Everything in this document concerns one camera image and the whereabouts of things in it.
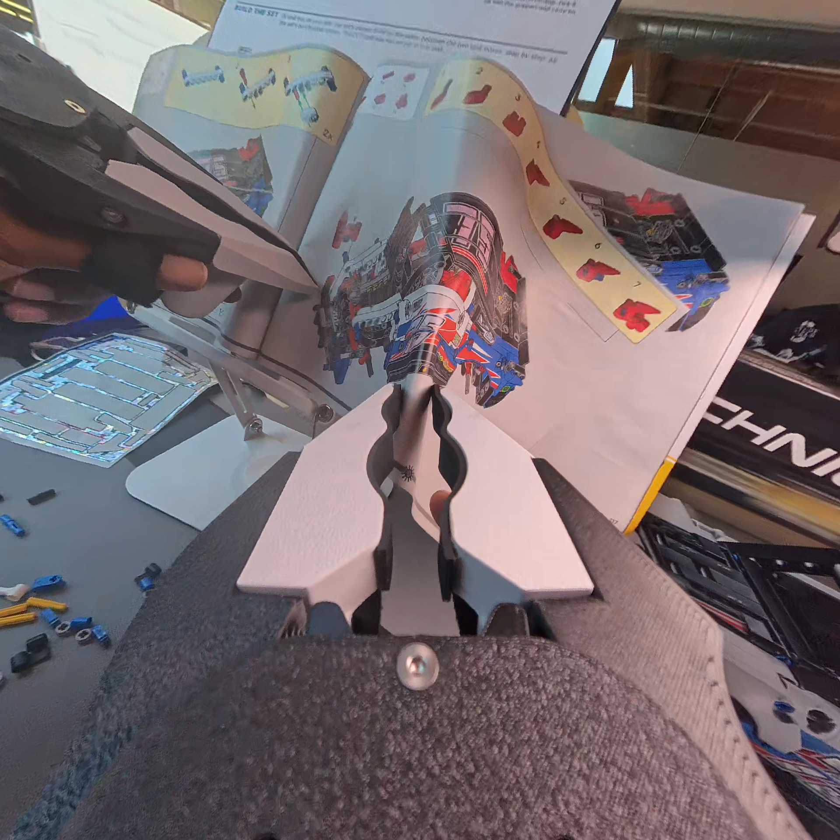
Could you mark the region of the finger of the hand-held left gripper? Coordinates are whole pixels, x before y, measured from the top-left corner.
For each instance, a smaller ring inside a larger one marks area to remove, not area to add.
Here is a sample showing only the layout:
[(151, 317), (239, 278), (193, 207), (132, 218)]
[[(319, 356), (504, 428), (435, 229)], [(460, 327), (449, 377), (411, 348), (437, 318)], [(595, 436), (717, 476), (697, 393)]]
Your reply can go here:
[(298, 252), (199, 165), (140, 128), (128, 132), (138, 162), (127, 186), (219, 240), (213, 266), (224, 272), (308, 272)]
[(200, 293), (232, 293), (247, 280), (265, 287), (314, 293), (316, 283), (297, 252), (285, 240), (218, 183), (211, 190), (192, 177), (183, 180), (166, 171), (154, 172), (145, 164), (111, 161), (106, 174), (153, 202), (172, 210), (212, 233), (217, 246), (211, 258), (201, 258), (207, 281)]

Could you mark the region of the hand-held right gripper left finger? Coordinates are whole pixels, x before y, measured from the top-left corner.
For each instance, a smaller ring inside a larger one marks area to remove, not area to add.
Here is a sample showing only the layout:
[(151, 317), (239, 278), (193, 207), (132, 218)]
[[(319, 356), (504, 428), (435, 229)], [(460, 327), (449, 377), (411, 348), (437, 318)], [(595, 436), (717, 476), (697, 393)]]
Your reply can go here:
[(394, 468), (401, 387), (387, 385), (301, 451), (240, 573), (249, 594), (339, 608), (355, 634), (379, 634), (391, 588), (392, 523), (383, 483)]

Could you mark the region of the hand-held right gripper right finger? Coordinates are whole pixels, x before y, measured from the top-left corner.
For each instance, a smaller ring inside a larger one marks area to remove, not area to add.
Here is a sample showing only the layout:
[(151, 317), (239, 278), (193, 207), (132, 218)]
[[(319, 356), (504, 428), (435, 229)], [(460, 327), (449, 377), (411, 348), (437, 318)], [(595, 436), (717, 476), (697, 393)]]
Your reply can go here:
[(437, 571), (461, 634), (488, 634), (494, 617), (527, 634), (541, 601), (583, 599), (595, 584), (530, 453), (439, 387), (430, 398), (439, 438)]

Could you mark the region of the building instruction booklet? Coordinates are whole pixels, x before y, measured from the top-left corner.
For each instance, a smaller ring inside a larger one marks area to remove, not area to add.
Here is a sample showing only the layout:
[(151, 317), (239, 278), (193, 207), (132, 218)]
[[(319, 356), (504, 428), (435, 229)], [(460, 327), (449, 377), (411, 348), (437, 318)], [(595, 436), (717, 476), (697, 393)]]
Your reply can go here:
[(411, 376), (644, 515), (812, 224), (641, 162), (493, 59), (362, 67), (325, 46), (153, 54), (134, 114), (287, 238), (317, 290), (143, 319), (310, 435)]

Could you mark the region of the person's left hand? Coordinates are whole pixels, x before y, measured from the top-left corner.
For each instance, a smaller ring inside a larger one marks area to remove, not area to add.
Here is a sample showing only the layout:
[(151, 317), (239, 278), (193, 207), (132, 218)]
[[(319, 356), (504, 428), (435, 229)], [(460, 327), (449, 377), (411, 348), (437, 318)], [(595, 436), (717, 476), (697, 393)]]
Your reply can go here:
[(2, 318), (62, 325), (90, 316), (111, 296), (81, 274), (99, 244), (99, 237), (85, 236), (80, 227), (52, 226), (30, 215), (21, 196), (2, 179)]

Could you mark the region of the white book stand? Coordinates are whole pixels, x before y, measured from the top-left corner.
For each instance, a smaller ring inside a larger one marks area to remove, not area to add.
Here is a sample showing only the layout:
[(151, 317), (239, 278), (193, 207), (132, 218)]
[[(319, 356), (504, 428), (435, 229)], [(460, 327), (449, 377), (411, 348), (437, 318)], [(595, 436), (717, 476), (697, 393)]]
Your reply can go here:
[(318, 290), (248, 283), (238, 303), (203, 318), (176, 315), (162, 302), (138, 314), (213, 373), (227, 417), (138, 467), (127, 479), (132, 497), (203, 529), (350, 410), (319, 380), (320, 301)]

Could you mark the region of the holographic sticker sheet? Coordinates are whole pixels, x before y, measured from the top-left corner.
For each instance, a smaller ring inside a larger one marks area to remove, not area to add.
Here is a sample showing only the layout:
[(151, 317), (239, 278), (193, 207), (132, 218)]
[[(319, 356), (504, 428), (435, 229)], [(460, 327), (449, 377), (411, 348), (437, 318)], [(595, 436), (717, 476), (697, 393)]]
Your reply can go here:
[(108, 468), (217, 384), (185, 350), (131, 332), (67, 339), (1, 380), (1, 439)]

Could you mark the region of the white printed paper sheet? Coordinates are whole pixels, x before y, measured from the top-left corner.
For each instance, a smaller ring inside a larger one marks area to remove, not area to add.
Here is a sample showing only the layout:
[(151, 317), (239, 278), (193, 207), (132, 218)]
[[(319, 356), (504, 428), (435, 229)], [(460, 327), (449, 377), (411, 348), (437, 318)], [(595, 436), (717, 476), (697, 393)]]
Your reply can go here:
[(326, 46), (366, 71), (398, 62), (491, 60), (564, 115), (620, 2), (228, 1), (208, 45), (228, 54)]

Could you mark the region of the race car set box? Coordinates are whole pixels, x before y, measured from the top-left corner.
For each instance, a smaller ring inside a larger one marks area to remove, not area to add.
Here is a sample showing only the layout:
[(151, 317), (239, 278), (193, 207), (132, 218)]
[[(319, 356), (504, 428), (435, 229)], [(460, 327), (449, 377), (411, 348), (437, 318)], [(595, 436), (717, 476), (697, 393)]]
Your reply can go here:
[(838, 389), (743, 356), (638, 541), (719, 626), (744, 734), (814, 838), (838, 838)]

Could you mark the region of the scattered small brick parts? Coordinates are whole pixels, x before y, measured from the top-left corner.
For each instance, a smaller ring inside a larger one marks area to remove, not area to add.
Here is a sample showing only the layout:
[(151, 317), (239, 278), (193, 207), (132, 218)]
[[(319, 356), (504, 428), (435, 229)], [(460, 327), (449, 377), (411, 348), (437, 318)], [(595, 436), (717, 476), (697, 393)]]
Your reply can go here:
[(110, 655), (172, 559), (166, 518), (125, 490), (56, 480), (2, 501), (2, 662), (29, 674), (78, 648)]

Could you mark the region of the black printed cloth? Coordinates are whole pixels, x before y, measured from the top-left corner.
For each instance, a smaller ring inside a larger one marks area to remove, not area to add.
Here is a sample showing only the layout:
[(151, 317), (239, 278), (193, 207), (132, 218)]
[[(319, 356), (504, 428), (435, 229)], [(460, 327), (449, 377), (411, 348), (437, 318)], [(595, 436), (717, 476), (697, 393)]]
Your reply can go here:
[(785, 309), (762, 317), (744, 348), (838, 380), (839, 306)]

